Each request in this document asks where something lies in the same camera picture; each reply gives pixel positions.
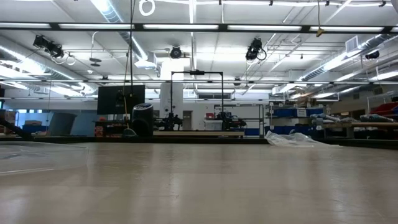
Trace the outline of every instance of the fluorescent light fixture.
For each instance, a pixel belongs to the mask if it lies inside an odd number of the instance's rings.
[[[67,95],[67,96],[83,96],[81,93],[78,93],[73,90],[69,90],[64,87],[51,87],[51,91],[54,91],[56,93],[59,93],[61,95]]]
[[[15,88],[20,88],[21,90],[27,90],[27,87],[26,86],[24,86],[24,85],[21,85],[21,84],[19,84],[19,83],[10,83],[10,82],[0,82],[1,84],[3,84],[3,85],[7,85],[7,86],[12,86],[12,87],[15,87]]]
[[[0,28],[51,29],[51,26],[46,23],[0,22]]]
[[[17,58],[18,60],[20,60],[21,62],[17,63],[17,67],[28,71],[30,73],[44,73],[44,66],[41,66],[39,63],[35,62],[32,59],[27,58],[27,55],[21,55],[15,51],[9,50],[3,46],[0,45],[0,50],[3,50],[9,54],[11,54],[12,56],[14,56],[15,58]]]
[[[349,79],[349,78],[354,77],[354,76],[355,76],[354,74],[343,75],[342,77],[336,79],[335,82],[344,81],[344,80]]]
[[[0,76],[2,77],[8,77],[8,78],[17,78],[17,77],[23,77],[23,78],[27,78],[29,77],[27,75],[28,73],[22,73],[22,72],[17,72],[11,68],[7,68],[4,66],[0,65]]]
[[[341,27],[341,26],[330,26],[330,27],[321,27],[324,31],[327,32],[339,32],[339,31],[361,31],[361,32],[380,32],[384,29],[384,27]],[[317,31],[318,27],[313,26],[310,28],[310,31]]]
[[[299,31],[301,26],[245,26],[228,25],[229,30],[278,30],[278,31]]]
[[[301,94],[294,94],[292,97],[290,97],[291,99],[296,99],[296,98],[298,98],[298,97],[301,97],[302,95]]]
[[[144,29],[218,29],[218,25],[201,25],[201,24],[145,24]]]
[[[355,90],[355,89],[357,89],[357,88],[358,88],[358,86],[352,87],[352,88],[348,88],[348,89],[346,89],[346,90],[341,91],[340,93],[347,93],[347,92],[353,91],[353,90]]]
[[[130,24],[59,24],[61,29],[126,29],[131,28]]]
[[[339,85],[367,85],[369,82],[338,82]]]
[[[320,94],[314,96],[314,98],[324,98],[324,97],[331,96],[333,94],[335,94],[335,93],[320,93]]]
[[[398,72],[387,72],[387,73],[383,73],[383,74],[380,74],[378,76],[375,76],[373,78],[370,78],[369,81],[384,80],[384,79],[391,78],[391,77],[394,77],[394,76],[397,76],[397,75],[398,75]]]

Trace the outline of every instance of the plastic sheet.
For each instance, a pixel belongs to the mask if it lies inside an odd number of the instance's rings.
[[[284,135],[268,131],[265,139],[268,140],[270,144],[282,147],[340,147],[339,145],[329,145],[315,141],[302,133]]]
[[[0,175],[85,166],[88,148],[42,142],[0,142]]]

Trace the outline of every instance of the white plastic sheet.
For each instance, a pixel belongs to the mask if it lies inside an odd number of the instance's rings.
[[[270,144],[283,147],[339,147],[339,145],[329,145],[315,141],[302,133],[284,135],[268,131],[266,140],[268,140]]]

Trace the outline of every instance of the spotlight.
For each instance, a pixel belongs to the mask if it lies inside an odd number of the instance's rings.
[[[33,46],[38,49],[44,49],[44,52],[49,53],[51,57],[62,58],[65,55],[62,45],[47,40],[43,35],[36,35]]]
[[[241,78],[235,77],[235,81],[241,81]],[[234,83],[234,86],[240,86],[240,83]]]
[[[365,55],[365,58],[368,59],[368,60],[370,60],[370,59],[379,58],[379,56],[380,56],[380,52],[377,50],[377,51],[375,51],[375,52],[373,52],[373,53],[371,53],[371,54]]]
[[[170,52],[170,57],[172,59],[178,59],[182,55],[182,52],[180,50],[180,46],[173,46],[172,51]]]
[[[47,48],[44,51],[49,53],[51,57],[55,58],[63,58],[65,55],[62,50],[62,45],[54,44],[53,42],[47,44]]]
[[[263,52],[265,54],[264,58],[259,58],[259,54]],[[267,58],[266,51],[262,48],[262,42],[260,38],[254,38],[248,47],[248,52],[246,52],[246,60],[252,61],[255,59],[265,60]]]

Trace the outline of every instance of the pipe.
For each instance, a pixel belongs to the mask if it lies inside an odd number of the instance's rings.
[[[102,16],[109,23],[124,22],[122,17],[118,14],[110,0],[91,0],[94,6],[102,14]],[[148,61],[149,63],[136,63],[138,68],[157,68],[156,56],[152,52],[146,52],[135,39],[134,36],[130,39],[130,33],[126,31],[118,32],[118,34],[126,41],[127,44],[132,45],[132,51],[138,61]]]
[[[379,34],[374,36],[373,38],[370,38],[369,40],[363,42],[360,44],[355,50],[352,50],[349,53],[346,53],[345,50],[340,51],[338,54],[335,54],[332,57],[327,58],[324,60],[321,65],[316,65],[313,66],[306,71],[304,71],[303,75],[299,78],[300,81],[308,81],[312,78],[315,78],[321,74],[324,74],[331,69],[334,69],[335,67],[338,67],[346,62],[348,62],[350,59],[355,58],[357,56],[362,56],[372,49],[376,48],[378,45],[387,42],[393,38],[396,38],[396,35],[391,35],[391,34]],[[279,93],[281,90],[289,90],[285,88],[286,86],[278,86],[278,89],[276,89],[276,92]]]
[[[48,60],[34,52],[27,50],[20,45],[13,43],[5,37],[0,37],[0,54],[6,60],[13,60],[18,63],[22,69],[30,73],[51,73],[48,80],[85,80],[86,77],[78,75],[70,70],[57,65],[56,63]],[[91,83],[81,83],[80,86],[91,88],[92,91],[96,90],[97,85]]]

